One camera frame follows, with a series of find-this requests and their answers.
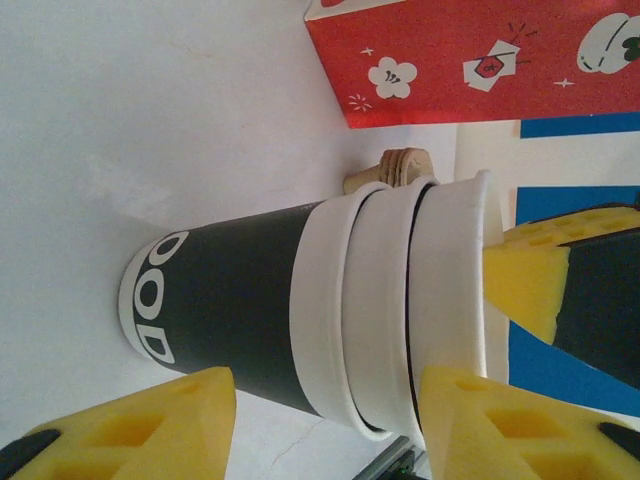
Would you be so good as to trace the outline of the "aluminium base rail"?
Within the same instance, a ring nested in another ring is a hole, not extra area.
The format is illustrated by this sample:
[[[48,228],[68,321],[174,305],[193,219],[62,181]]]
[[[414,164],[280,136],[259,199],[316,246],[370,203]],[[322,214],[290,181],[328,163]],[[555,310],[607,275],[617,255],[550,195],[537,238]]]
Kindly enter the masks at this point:
[[[426,453],[399,436],[351,480],[429,480],[420,474]]]

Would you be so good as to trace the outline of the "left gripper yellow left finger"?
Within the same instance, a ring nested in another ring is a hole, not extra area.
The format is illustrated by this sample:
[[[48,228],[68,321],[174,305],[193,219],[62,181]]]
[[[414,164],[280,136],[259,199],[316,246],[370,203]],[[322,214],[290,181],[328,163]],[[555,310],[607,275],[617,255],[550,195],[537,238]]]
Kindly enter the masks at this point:
[[[225,480],[235,418],[230,368],[208,368],[38,425],[0,480]]]

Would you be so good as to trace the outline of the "red white paper gift bag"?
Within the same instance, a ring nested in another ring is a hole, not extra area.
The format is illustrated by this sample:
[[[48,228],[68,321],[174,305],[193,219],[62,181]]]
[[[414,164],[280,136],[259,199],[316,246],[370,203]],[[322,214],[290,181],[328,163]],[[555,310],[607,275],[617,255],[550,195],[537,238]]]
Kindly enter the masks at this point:
[[[640,111],[640,0],[311,0],[347,124]]]

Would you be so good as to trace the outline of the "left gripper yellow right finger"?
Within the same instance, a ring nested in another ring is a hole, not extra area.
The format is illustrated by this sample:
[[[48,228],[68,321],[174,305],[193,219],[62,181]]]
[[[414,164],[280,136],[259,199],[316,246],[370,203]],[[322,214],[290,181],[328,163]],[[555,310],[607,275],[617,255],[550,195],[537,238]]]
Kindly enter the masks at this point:
[[[433,480],[640,480],[640,431],[601,412],[443,366],[418,398]]]

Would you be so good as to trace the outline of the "black white paper coffee cup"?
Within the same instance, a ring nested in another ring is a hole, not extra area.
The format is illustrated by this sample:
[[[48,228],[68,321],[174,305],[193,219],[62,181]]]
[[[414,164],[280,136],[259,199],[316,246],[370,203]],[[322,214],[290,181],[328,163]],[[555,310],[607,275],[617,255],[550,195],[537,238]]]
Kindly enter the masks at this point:
[[[501,382],[509,377],[506,316],[484,296],[483,251],[503,240],[499,195],[486,170],[430,187],[409,250],[408,334],[413,387],[427,366]]]
[[[168,369],[227,367],[241,391],[355,425],[341,306],[357,211],[345,196],[151,242],[120,285],[126,338]]]
[[[359,211],[347,251],[342,333],[360,416],[419,443],[406,339],[409,237],[419,191],[380,190]]]

